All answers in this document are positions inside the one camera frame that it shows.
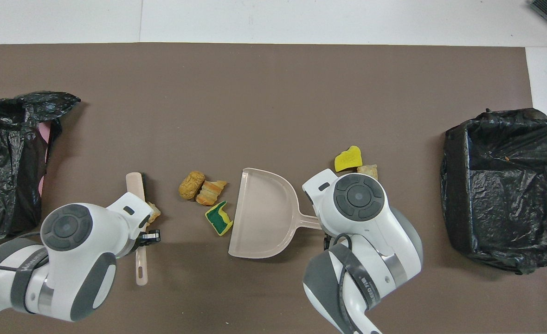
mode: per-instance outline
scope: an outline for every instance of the black velcro strap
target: black velcro strap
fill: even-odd
[[[15,271],[14,281],[12,283],[12,307],[16,311],[34,314],[26,308],[26,290],[30,283],[32,273],[36,265],[48,256],[45,248],[32,253]]]
[[[334,245],[329,251],[343,264],[354,283],[356,283],[360,294],[366,301],[366,309],[370,310],[375,307],[381,301],[379,290],[356,255],[342,244]]]

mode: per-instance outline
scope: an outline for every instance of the dustpan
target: dustpan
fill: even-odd
[[[275,256],[300,227],[321,229],[317,217],[300,212],[290,182],[261,169],[242,169],[228,253],[245,258]]]

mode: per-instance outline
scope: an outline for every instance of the black trash bag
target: black trash bag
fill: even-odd
[[[487,110],[449,129],[441,196],[463,255],[518,275],[547,266],[547,116]]]
[[[0,99],[0,239],[38,226],[38,186],[53,140],[61,133],[59,117],[79,102],[53,91]],[[38,130],[46,121],[51,121],[48,144]]]

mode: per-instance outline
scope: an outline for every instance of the brown mat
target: brown mat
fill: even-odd
[[[44,189],[46,215],[106,206],[125,174],[148,176],[163,241],[148,249],[149,284],[133,257],[87,319],[0,313],[0,333],[334,333],[302,289],[322,232],[299,230],[279,256],[227,254],[207,210],[178,197],[193,169],[227,180],[234,216],[244,167],[296,188],[357,145],[379,165],[391,204],[424,243],[422,273],[367,313],[385,333],[547,332],[547,269],[517,276],[454,251],[441,214],[443,133],[485,108],[532,106],[522,48],[110,44],[0,46],[0,98],[36,90],[82,98],[64,118]]]

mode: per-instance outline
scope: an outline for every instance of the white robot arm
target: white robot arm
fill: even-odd
[[[116,259],[139,245],[152,212],[131,193],[106,208],[69,204],[45,218],[40,227],[44,245],[24,238],[3,243],[0,311],[12,307],[64,321],[87,317],[104,302]]]
[[[326,169],[302,189],[322,229],[335,239],[307,266],[302,281],[307,297],[340,332],[379,334],[364,312],[420,272],[418,233],[368,175],[338,178]]]

